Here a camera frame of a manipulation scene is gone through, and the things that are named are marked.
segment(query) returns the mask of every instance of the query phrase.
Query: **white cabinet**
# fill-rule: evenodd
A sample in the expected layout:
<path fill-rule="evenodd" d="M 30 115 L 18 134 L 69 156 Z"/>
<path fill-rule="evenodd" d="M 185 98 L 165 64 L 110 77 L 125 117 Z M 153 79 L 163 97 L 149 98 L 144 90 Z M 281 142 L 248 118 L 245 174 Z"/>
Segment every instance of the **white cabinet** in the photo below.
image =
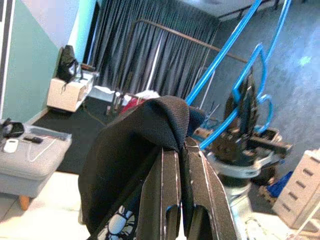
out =
<path fill-rule="evenodd" d="M 59 78 L 52 78 L 47 106 L 73 113 L 77 111 L 94 83 L 94 76 L 91 74 L 83 73 L 83 78 L 80 81 L 72 81 L 68 84 Z"/>

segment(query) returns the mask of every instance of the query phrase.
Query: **ottoman wooden leg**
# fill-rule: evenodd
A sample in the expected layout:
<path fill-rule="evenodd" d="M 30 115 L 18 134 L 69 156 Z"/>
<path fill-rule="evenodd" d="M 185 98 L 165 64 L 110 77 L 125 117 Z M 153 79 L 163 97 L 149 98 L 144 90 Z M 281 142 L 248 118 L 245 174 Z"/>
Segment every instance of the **ottoman wooden leg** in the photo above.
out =
<path fill-rule="evenodd" d="M 29 202 L 30 202 L 30 199 L 28 196 L 19 196 L 19 202 L 20 202 L 20 206 L 21 206 L 21 209 L 23 211 L 26 211 L 29 207 Z"/>

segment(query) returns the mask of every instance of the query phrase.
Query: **blue tube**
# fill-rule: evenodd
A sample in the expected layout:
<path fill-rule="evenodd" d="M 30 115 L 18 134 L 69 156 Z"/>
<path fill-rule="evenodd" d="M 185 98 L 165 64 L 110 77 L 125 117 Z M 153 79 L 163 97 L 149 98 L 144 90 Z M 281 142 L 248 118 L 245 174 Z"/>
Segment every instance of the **blue tube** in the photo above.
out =
<path fill-rule="evenodd" d="M 259 7 L 262 0 L 256 0 L 254 4 L 250 7 L 248 13 L 241 19 L 241 21 L 238 23 L 238 25 L 235 27 L 234 31 L 224 44 L 221 51 L 217 54 L 213 62 L 210 64 L 202 78 L 196 83 L 194 88 L 191 90 L 189 95 L 186 97 L 185 101 L 188 105 L 191 105 L 192 102 L 195 100 L 196 96 L 199 94 L 201 89 L 204 87 L 210 76 L 213 74 L 213 72 L 216 70 L 217 66 L 220 64 L 220 62 L 223 60 L 229 49 L 232 47 L 234 42 L 237 40 L 239 35 L 241 34 L 242 30 L 245 28 L 249 20 L 251 19 L 252 15 L 255 13 L 257 8 Z"/>
<path fill-rule="evenodd" d="M 270 95 L 263 95 L 259 100 L 258 103 L 262 104 L 264 101 L 268 100 L 269 101 L 269 114 L 268 117 L 266 119 L 266 123 L 262 126 L 262 127 L 258 127 L 256 126 L 254 129 L 259 133 L 263 133 L 265 130 L 267 130 L 267 128 L 269 127 L 270 123 L 271 123 L 271 119 L 274 115 L 274 107 L 272 105 L 272 101 L 271 101 L 271 96 Z"/>
<path fill-rule="evenodd" d="M 283 7 L 282 7 L 282 10 L 281 10 L 281 14 L 280 14 L 279 21 L 278 21 L 278 25 L 276 27 L 275 35 L 273 36 L 269 51 L 268 51 L 268 53 L 266 55 L 266 62 L 269 61 L 269 59 L 270 59 L 270 57 L 271 57 L 271 55 L 272 55 L 272 53 L 273 53 L 273 51 L 275 49 L 276 42 L 277 42 L 279 33 L 280 33 L 280 31 L 281 31 L 281 29 L 282 29 L 282 27 L 284 25 L 284 22 L 285 22 L 285 19 L 286 19 L 290 4 L 291 4 L 291 0 L 284 0 Z"/>
<path fill-rule="evenodd" d="M 217 137 L 232 123 L 232 121 L 238 115 L 238 108 L 234 109 L 232 113 L 226 118 L 226 120 L 208 136 L 203 142 L 199 144 L 201 150 L 205 149 L 209 144 L 211 144 Z"/>
<path fill-rule="evenodd" d="M 226 41 L 225 45 L 221 49 L 221 51 L 218 53 L 214 61 L 211 63 L 211 65 L 208 67 L 207 71 L 204 73 L 200 81 L 195 85 L 194 89 L 190 92 L 190 94 L 186 98 L 186 102 L 188 105 L 190 105 L 196 96 L 199 94 L 200 90 L 203 88 L 203 86 L 206 84 L 210 76 L 213 74 L 213 72 L 216 70 L 222 59 L 225 57 L 233 43 L 236 41 L 244 27 L 247 25 L 248 21 L 254 14 L 254 12 L 259 7 L 262 0 L 256 0 L 255 3 L 250 7 L 248 13 L 245 15 L 245 17 L 239 22 L 229 39 Z M 279 37 L 280 31 L 284 25 L 289 7 L 291 4 L 291 0 L 284 0 L 284 4 L 282 7 L 282 11 L 279 17 L 277 29 L 275 32 L 275 35 L 272 39 L 272 42 L 270 44 L 269 50 L 267 52 L 267 55 L 265 55 L 265 52 L 263 50 L 262 44 L 258 44 L 253 53 L 250 56 L 250 59 L 248 63 L 245 65 L 244 69 L 242 70 L 240 76 L 238 77 L 237 81 L 233 85 L 232 88 L 232 94 L 234 96 L 235 102 L 238 103 L 241 99 L 241 95 L 239 93 L 239 86 L 243 82 L 246 74 L 248 73 L 251 66 L 254 64 L 255 60 L 257 59 L 258 55 L 260 54 L 261 62 L 262 62 L 262 79 L 259 86 L 259 90 L 257 93 L 257 101 L 259 104 L 264 103 L 266 100 L 269 101 L 269 113 L 266 120 L 265 125 L 262 127 L 255 127 L 255 130 L 258 133 L 263 133 L 270 125 L 272 116 L 273 116 L 273 104 L 272 104 L 272 98 L 270 95 L 263 95 L 263 91 L 266 84 L 266 78 L 267 78 L 267 63 L 274 51 L 277 39 Z M 234 109 L 233 112 L 227 117 L 227 119 L 219 126 L 219 128 L 214 131 L 207 139 L 205 139 L 203 142 L 199 144 L 200 149 L 205 149 L 208 145 L 210 145 L 229 125 L 232 123 L 232 121 L 237 117 L 238 115 L 238 108 Z"/>

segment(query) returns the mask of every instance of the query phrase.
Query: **blue object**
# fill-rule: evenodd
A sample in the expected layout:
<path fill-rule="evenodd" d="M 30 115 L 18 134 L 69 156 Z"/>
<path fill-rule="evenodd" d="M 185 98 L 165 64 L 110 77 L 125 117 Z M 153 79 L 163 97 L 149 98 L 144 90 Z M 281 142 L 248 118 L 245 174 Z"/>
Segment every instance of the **blue object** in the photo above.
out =
<path fill-rule="evenodd" d="M 209 80 L 211 75 L 214 73 L 220 62 L 224 59 L 227 52 L 230 50 L 234 42 L 237 40 L 239 35 L 241 34 L 242 30 L 245 28 L 249 20 L 251 19 L 252 15 L 255 13 L 259 5 L 261 4 L 262 0 L 256 0 L 255 3 L 250 7 L 248 13 L 241 19 L 239 24 L 236 26 L 234 31 L 232 32 L 231 36 L 225 42 L 221 51 L 217 54 L 213 62 L 207 68 L 205 73 L 203 74 L 202 78 L 197 82 L 194 86 L 192 91 L 186 97 L 185 101 L 188 105 L 191 105 L 192 102 L 195 100 L 196 96 L 199 94 L 200 90 L 204 87 L 206 82 Z"/>
<path fill-rule="evenodd" d="M 210 66 L 208 67 L 208 69 L 206 70 L 206 72 L 204 73 L 202 78 L 199 80 L 199 82 L 195 85 L 195 87 L 191 90 L 190 94 L 187 96 L 186 103 L 188 105 L 192 104 L 192 102 L 195 100 L 195 98 L 199 94 L 200 90 L 204 87 L 204 85 L 206 84 L 206 82 L 208 81 L 210 76 L 217 69 L 218 65 L 223 60 L 223 58 L 226 56 L 227 52 L 232 47 L 234 42 L 237 40 L 237 38 L 241 34 L 242 30 L 245 28 L 248 21 L 253 16 L 253 14 L 256 12 L 256 10 L 259 7 L 259 5 L 261 4 L 261 2 L 262 2 L 262 0 L 256 0 L 254 2 L 254 4 L 250 7 L 248 13 L 243 17 L 243 19 L 236 26 L 236 28 L 234 29 L 234 31 L 232 32 L 232 34 L 230 35 L 230 37 L 228 38 L 228 40 L 224 44 L 221 51 L 218 53 L 218 55 L 215 57 L 213 62 L 210 64 Z M 254 64 L 255 60 L 257 59 L 258 55 L 260 54 L 260 59 L 262 61 L 263 69 L 262 69 L 261 84 L 260 84 L 256 99 L 259 104 L 264 103 L 266 100 L 269 101 L 269 113 L 268 113 L 268 117 L 267 117 L 267 120 L 266 120 L 266 123 L 264 124 L 264 126 L 254 128 L 258 133 L 263 133 L 268 128 L 268 126 L 270 125 L 272 116 L 273 116 L 273 105 L 272 105 L 271 96 L 270 95 L 262 95 L 262 94 L 263 94 L 263 91 L 265 88 L 266 78 L 267 78 L 267 74 L 268 74 L 267 73 L 267 63 L 272 55 L 272 52 L 275 48 L 279 33 L 284 25 L 290 4 L 291 4 L 291 0 L 284 1 L 282 11 L 281 11 L 281 14 L 279 17 L 279 21 L 277 24 L 276 32 L 275 32 L 275 35 L 273 36 L 273 39 L 270 44 L 270 48 L 267 52 L 267 55 L 265 55 L 262 44 L 259 43 L 255 47 L 253 53 L 250 56 L 248 63 L 245 65 L 239 78 L 237 79 L 237 81 L 235 82 L 235 84 L 233 85 L 233 88 L 232 88 L 232 94 L 234 96 L 235 102 L 238 103 L 241 98 L 241 95 L 238 90 L 239 86 L 241 85 L 242 81 L 244 80 L 244 78 L 248 74 L 248 71 L 250 70 L 250 68 Z M 209 144 L 211 144 L 230 125 L 230 123 L 237 117 L 237 115 L 238 115 L 238 108 L 236 108 L 230 114 L 230 116 L 227 117 L 227 119 L 221 124 L 221 126 L 218 127 L 218 129 L 216 131 L 214 131 L 207 139 L 205 139 L 202 143 L 200 143 L 199 147 L 201 149 L 204 149 Z"/>
<path fill-rule="evenodd" d="M 266 187 L 271 197 L 279 197 L 280 193 L 282 192 L 282 189 L 284 189 L 284 187 L 287 185 L 287 182 L 289 181 L 292 173 L 293 171 L 288 172 L 285 176 L 280 178 L 279 181 Z"/>
<path fill-rule="evenodd" d="M 233 110 L 233 112 L 226 118 L 226 120 L 215 130 L 213 133 L 210 134 L 203 142 L 199 144 L 200 149 L 205 149 L 209 144 L 211 144 L 223 131 L 232 123 L 232 121 L 238 115 L 238 108 Z"/>

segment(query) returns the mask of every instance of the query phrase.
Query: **black cloth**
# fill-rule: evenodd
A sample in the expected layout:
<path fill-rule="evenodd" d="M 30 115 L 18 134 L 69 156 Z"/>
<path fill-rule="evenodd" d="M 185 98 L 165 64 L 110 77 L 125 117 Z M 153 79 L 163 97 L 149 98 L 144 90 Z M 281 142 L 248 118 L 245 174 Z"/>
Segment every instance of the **black cloth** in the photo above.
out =
<path fill-rule="evenodd" d="M 142 184 L 160 149 L 179 153 L 187 134 L 204 119 L 202 112 L 184 100 L 164 96 L 120 115 L 99 133 L 78 179 L 90 239 L 97 239 L 117 211 L 137 209 L 130 204 L 139 206 Z"/>
<path fill-rule="evenodd" d="M 130 40 L 132 25 L 139 19 L 161 24 L 208 44 L 213 39 L 218 19 L 180 0 L 103 1 L 90 60 L 100 72 L 97 84 L 114 90 L 130 83 L 128 91 L 133 94 L 145 90 L 160 44 L 150 89 L 161 96 L 184 99 L 196 81 L 208 48 L 141 22 Z"/>

